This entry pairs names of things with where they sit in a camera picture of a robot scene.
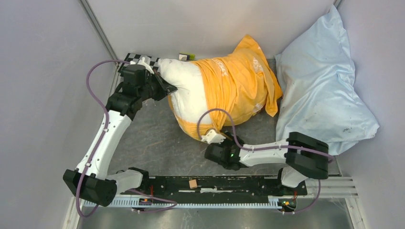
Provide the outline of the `white pillow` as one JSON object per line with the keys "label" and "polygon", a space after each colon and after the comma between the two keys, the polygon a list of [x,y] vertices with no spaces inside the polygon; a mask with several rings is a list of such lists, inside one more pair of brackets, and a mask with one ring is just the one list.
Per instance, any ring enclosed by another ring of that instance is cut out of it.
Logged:
{"label": "white pillow", "polygon": [[183,121],[197,123],[208,111],[199,67],[176,59],[159,59],[158,66],[162,78],[177,88],[170,98],[174,114]]}

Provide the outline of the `orange Mickey Mouse pillowcase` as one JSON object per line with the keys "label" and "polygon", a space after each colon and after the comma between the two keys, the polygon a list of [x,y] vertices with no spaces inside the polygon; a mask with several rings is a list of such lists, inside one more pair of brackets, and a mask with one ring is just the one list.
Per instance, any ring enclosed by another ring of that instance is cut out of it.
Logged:
{"label": "orange Mickey Mouse pillowcase", "polygon": [[188,136],[200,140],[210,129],[239,125],[261,110],[269,116],[277,114],[281,88],[261,47],[250,35],[245,35],[227,56],[191,62],[201,71],[208,111],[197,123],[183,121],[174,114],[171,95],[168,97],[170,109]]}

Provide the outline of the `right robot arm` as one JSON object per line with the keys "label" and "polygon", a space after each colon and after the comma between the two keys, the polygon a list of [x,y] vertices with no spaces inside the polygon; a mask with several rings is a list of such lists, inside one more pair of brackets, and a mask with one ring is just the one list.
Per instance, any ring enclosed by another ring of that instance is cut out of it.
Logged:
{"label": "right robot arm", "polygon": [[239,170],[261,164],[285,164],[279,172],[276,189],[287,195],[302,181],[327,179],[328,164],[333,160],[328,144],[291,132],[286,139],[260,145],[242,145],[232,134],[209,130],[201,140],[208,144],[204,157],[227,170]]}

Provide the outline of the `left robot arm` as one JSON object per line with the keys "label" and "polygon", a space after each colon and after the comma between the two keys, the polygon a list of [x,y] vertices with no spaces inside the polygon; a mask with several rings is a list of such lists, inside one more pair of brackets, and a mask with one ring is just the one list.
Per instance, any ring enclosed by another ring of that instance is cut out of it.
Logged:
{"label": "left robot arm", "polygon": [[63,181],[78,200],[103,207],[129,189],[141,195],[149,191],[150,181],[144,178],[146,172],[129,168],[109,176],[108,167],[122,135],[143,102],[160,101],[177,90],[157,70],[144,65],[128,65],[120,75],[122,82],[102,106],[104,118],[89,150],[74,170],[67,169],[63,175]]}

